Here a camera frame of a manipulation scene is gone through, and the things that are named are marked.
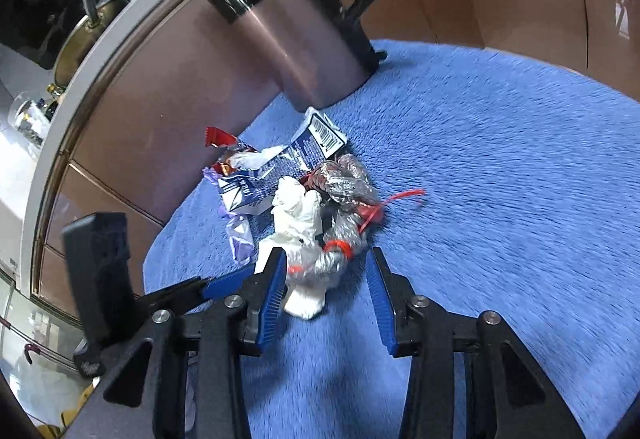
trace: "blue towel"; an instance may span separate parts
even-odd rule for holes
[[[391,204],[370,243],[447,310],[500,312],[587,438],[606,437],[640,389],[640,104],[526,58],[375,45],[388,60],[326,113],[382,197],[428,196]],[[242,138],[281,144],[301,120],[279,97]],[[234,269],[218,206],[203,180],[149,250],[147,292]],[[410,361],[380,342],[363,264],[321,316],[283,315],[269,352],[243,359],[255,439],[397,436]]]

